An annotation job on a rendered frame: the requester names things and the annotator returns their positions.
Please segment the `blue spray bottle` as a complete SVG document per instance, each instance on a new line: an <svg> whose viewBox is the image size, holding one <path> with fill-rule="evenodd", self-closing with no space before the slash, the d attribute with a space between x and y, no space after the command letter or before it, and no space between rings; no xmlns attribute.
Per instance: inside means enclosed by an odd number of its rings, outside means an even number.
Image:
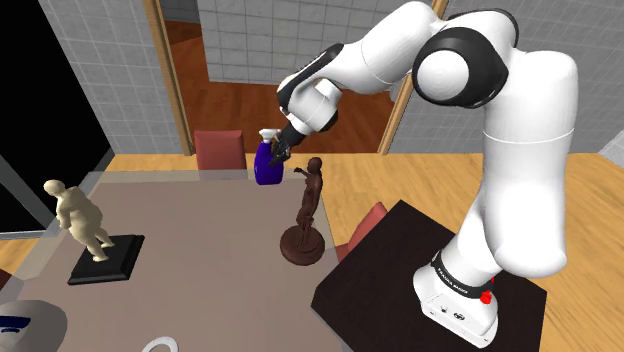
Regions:
<svg viewBox="0 0 624 352"><path fill-rule="evenodd" d="M276 185L282 182L284 165L282 163L270 165L273 140L279 132L279 129L261 129L259 131L261 143L258 145L254 158L254 175L258 185Z"/></svg>

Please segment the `dark brown figure statue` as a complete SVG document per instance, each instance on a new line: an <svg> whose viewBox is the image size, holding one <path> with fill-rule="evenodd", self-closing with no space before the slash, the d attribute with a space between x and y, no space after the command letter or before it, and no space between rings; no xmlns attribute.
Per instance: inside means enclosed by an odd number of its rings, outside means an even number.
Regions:
<svg viewBox="0 0 624 352"><path fill-rule="evenodd" d="M316 263L325 251L325 240L313 227L314 214L323 187L321 168L321 158L313 157L308 161L306 169L294 169L295 172L306 176L306 188L296 216L296 225L288 228L280 238L280 251L287 261L298 266Z"/></svg>

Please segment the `dark robot stand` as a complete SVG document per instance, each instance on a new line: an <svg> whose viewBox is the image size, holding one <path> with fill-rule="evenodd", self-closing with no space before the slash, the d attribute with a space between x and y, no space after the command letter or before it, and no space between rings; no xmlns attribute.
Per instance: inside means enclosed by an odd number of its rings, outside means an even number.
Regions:
<svg viewBox="0 0 624 352"><path fill-rule="evenodd" d="M499 325L483 349L422 313L413 274L452 236L398 201L317 286L312 308L353 352L539 352L547 293L525 278L496 276Z"/></svg>

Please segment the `beige figure on black base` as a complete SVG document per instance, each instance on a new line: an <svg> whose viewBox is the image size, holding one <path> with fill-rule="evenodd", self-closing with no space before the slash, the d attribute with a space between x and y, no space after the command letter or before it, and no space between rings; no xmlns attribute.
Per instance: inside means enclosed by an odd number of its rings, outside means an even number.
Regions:
<svg viewBox="0 0 624 352"><path fill-rule="evenodd" d="M57 199L56 218L62 229L85 247L74 266L70 286L129 280L145 236L110 236L103 228L103 213L76 186L48 180L44 190Z"/></svg>

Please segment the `dark window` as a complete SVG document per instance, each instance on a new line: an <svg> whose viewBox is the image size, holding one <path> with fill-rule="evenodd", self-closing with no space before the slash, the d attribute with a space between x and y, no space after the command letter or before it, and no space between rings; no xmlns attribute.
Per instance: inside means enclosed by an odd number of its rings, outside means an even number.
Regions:
<svg viewBox="0 0 624 352"><path fill-rule="evenodd" d="M0 0L0 240L58 233L49 179L91 190L113 149L48 0Z"/></svg>

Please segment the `grey rounded object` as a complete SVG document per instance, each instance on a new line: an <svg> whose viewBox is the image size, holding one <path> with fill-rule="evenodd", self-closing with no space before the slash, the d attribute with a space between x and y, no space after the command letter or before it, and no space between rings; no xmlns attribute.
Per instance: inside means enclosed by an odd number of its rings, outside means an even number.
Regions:
<svg viewBox="0 0 624 352"><path fill-rule="evenodd" d="M0 352L57 352L67 332L66 313L41 300L0 306Z"/></svg>

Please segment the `wooden door frame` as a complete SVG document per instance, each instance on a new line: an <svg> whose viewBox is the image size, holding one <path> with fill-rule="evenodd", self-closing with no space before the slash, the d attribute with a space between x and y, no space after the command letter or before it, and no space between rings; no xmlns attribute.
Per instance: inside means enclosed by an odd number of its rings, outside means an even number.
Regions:
<svg viewBox="0 0 624 352"><path fill-rule="evenodd" d="M180 89L175 63L182 58L182 45L172 45L169 41L166 23L162 15L160 0L141 0L147 23L155 45L160 69L171 106L175 134L174 140L180 143L182 154L191 157L195 154L193 132L199 126L190 124L188 119L207 118L215 128L250 129L273 124L279 114L271 109L275 105L275 92L269 85L247 83L211 83L208 80L207 66L197 57L199 39L191 38L184 44L190 55L192 67L189 74L197 73L200 87L187 91L195 97L206 100L191 106L184 102L186 92ZM386 93L365 98L345 91L339 103L339 117L355 116L357 120L350 128L336 127L330 133L315 140L308 140L295 148L296 153L377 153L386 155L395 138L402 116L413 91L412 79L406 75L398 83L395 101Z"/></svg>

